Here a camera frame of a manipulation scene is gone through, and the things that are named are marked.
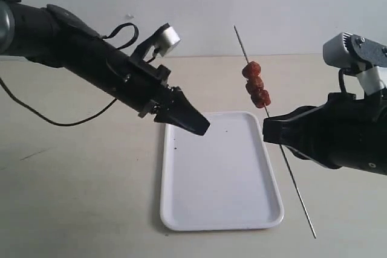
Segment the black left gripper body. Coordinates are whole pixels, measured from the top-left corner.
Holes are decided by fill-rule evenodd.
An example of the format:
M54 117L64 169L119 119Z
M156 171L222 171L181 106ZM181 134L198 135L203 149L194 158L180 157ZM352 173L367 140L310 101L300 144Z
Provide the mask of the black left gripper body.
M167 83L171 71L128 56L108 43L99 50L99 88L129 106L140 118L170 114L181 106L181 88Z

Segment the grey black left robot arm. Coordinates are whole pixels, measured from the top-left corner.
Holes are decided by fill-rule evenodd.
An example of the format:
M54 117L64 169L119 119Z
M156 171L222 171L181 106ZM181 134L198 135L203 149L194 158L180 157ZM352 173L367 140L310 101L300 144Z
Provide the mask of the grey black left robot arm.
M131 55L114 47L70 11L48 4L42 8L22 0L1 0L1 54L23 57L52 68L65 68L135 110L140 117L154 116L157 123L171 124L202 136L209 121L197 111L181 88L167 82L170 70L152 66L147 53L165 56L180 42L169 24L137 42L138 28L126 46Z

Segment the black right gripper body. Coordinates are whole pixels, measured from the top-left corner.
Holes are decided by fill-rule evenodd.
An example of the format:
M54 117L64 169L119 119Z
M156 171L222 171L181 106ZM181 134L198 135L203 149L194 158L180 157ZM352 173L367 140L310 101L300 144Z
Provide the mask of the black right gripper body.
M357 99L332 92L323 106L318 150L322 161L386 175L386 90Z

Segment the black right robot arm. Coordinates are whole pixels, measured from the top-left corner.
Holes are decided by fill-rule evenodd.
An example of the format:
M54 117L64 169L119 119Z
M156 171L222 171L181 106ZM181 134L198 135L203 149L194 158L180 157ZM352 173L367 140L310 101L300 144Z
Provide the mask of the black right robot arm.
M263 139L329 169L386 174L386 90L358 99L331 92L320 106L266 118Z

